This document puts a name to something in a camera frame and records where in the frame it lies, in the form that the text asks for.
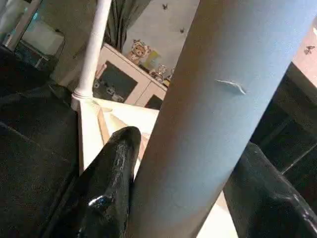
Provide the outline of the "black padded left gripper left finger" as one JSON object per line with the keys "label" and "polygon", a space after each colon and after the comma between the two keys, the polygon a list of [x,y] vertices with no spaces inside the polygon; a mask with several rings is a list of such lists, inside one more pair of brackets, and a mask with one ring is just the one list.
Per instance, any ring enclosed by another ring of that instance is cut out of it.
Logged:
{"label": "black padded left gripper left finger", "polygon": [[112,134],[73,187],[52,238],[125,236],[140,142],[134,126]]}

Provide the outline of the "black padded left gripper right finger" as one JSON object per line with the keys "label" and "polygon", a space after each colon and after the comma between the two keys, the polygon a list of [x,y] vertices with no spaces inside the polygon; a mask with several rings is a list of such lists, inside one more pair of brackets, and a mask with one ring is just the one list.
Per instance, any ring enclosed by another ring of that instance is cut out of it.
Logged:
{"label": "black padded left gripper right finger", "polygon": [[248,143],[223,189],[240,238],[315,238],[317,216],[262,150]]}

